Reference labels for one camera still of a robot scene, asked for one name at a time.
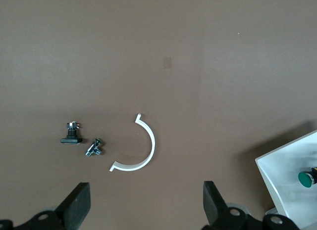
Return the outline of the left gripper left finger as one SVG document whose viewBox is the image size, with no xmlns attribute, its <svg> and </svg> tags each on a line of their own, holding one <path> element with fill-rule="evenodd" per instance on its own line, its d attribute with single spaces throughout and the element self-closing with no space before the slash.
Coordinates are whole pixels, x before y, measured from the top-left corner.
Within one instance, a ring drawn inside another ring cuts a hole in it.
<svg viewBox="0 0 317 230">
<path fill-rule="evenodd" d="M 53 211 L 42 211 L 14 230 L 79 230 L 91 209 L 89 183 L 79 183 Z"/>
</svg>

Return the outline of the black square push button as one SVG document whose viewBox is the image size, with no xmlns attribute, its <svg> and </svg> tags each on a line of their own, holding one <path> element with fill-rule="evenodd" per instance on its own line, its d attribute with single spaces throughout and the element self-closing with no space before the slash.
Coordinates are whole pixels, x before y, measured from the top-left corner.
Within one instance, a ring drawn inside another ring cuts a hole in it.
<svg viewBox="0 0 317 230">
<path fill-rule="evenodd" d="M 83 139 L 77 135 L 77 130 L 80 124 L 76 121 L 69 122 L 67 124 L 67 135 L 60 140 L 63 144 L 80 144 Z"/>
</svg>

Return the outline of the green push button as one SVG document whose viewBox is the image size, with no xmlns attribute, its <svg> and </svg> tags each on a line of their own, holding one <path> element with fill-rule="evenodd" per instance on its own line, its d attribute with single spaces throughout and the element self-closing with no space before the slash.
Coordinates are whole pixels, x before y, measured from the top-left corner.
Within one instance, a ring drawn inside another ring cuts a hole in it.
<svg viewBox="0 0 317 230">
<path fill-rule="evenodd" d="M 317 184 L 317 167 L 312 168 L 310 171 L 303 171 L 298 174 L 298 179 L 302 186 L 310 188 L 312 185 Z"/>
</svg>

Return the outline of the white plastic drawer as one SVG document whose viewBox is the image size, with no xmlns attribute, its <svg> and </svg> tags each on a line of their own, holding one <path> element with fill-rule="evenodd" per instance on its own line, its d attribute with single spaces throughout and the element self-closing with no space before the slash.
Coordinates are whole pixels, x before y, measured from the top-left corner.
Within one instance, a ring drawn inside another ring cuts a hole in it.
<svg viewBox="0 0 317 230">
<path fill-rule="evenodd" d="M 278 214 L 301 230 L 317 230 L 317 184 L 304 187 L 298 174 L 317 167 L 317 130 L 255 159 Z"/>
</svg>

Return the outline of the small metal fitting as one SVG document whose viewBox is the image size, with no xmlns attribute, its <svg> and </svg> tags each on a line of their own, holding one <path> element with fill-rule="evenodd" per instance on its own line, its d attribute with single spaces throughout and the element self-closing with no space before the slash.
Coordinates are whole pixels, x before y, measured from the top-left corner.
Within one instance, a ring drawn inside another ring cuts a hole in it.
<svg viewBox="0 0 317 230">
<path fill-rule="evenodd" d="M 85 156 L 90 157 L 92 155 L 101 155 L 103 152 L 102 145 L 103 141 L 100 138 L 94 139 L 90 147 L 87 149 Z"/>
</svg>

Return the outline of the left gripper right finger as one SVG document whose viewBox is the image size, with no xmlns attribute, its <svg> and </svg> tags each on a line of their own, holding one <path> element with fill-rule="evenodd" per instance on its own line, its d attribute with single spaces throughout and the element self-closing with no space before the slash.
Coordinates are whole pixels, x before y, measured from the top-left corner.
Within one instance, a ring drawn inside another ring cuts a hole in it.
<svg viewBox="0 0 317 230">
<path fill-rule="evenodd" d="M 227 205 L 213 181 L 203 184 L 203 207 L 209 223 L 204 230 L 246 230 L 247 214 L 237 205 Z"/>
</svg>

